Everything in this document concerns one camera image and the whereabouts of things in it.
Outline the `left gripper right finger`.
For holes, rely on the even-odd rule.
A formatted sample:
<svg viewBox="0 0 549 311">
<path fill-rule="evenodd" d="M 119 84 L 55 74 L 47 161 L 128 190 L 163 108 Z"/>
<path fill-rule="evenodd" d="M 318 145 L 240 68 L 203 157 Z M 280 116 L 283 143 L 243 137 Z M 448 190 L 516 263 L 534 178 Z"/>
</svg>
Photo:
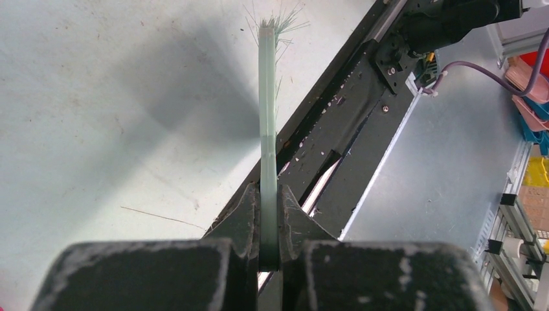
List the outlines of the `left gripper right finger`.
<svg viewBox="0 0 549 311">
<path fill-rule="evenodd" d="M 307 310 L 306 244 L 336 238 L 301 208 L 288 185 L 278 186 L 278 234 L 282 310 Z"/>
</svg>

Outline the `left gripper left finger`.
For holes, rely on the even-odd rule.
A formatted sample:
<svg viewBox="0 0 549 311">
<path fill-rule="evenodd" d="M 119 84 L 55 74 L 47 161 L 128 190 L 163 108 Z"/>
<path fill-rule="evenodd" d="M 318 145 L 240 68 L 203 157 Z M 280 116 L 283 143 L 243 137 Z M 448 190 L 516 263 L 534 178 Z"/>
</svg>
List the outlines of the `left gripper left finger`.
<svg viewBox="0 0 549 311">
<path fill-rule="evenodd" d="M 229 240 L 212 302 L 216 310 L 256 310 L 260 230 L 259 186 L 246 186 L 236 207 L 203 238 Z"/>
</svg>

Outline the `green hand brush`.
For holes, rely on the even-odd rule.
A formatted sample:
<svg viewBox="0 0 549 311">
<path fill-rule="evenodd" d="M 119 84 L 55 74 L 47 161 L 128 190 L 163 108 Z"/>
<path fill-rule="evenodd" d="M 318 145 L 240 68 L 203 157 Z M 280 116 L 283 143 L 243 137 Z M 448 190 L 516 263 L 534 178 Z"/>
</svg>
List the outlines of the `green hand brush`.
<svg viewBox="0 0 549 311">
<path fill-rule="evenodd" d="M 292 39 L 282 36 L 308 27 L 308 20 L 298 22 L 302 1 L 297 1 L 291 10 L 280 9 L 269 17 L 258 19 L 255 7 L 248 10 L 247 21 L 252 21 L 250 30 L 258 48 L 258 106 L 260 136 L 260 225 L 258 246 L 258 271 L 267 273 L 280 269 L 280 237 L 278 233 L 278 172 L 276 161 L 276 138 L 278 135 L 276 100 L 281 81 L 276 79 L 276 66 Z"/>
</svg>

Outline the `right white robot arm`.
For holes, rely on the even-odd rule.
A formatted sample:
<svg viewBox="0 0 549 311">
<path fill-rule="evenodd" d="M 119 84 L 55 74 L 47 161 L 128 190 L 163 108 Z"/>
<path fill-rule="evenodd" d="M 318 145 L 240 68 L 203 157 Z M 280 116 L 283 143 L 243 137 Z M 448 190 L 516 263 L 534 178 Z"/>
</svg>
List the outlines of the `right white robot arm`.
<svg viewBox="0 0 549 311">
<path fill-rule="evenodd" d="M 520 18 L 523 1 L 418 1 L 405 12 L 399 33 L 410 51 L 424 54 L 462 40 L 471 30 Z"/>
</svg>

